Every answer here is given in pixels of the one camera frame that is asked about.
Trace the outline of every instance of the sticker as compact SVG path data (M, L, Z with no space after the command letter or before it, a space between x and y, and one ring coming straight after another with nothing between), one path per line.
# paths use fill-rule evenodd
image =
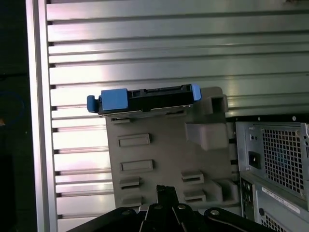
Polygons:
M295 207L294 205L288 203L286 200L282 199L281 197L277 196L275 193L272 193L271 191L267 190L266 188L262 187L262 191L266 193L267 195L271 196L272 198L276 199L278 202L284 204L286 207L292 209L294 212L297 212L300 214L299 208Z

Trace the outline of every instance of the power supply unit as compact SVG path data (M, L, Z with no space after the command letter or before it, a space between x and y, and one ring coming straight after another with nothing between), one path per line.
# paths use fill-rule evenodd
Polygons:
M280 232L309 228L309 115L236 118L242 215Z

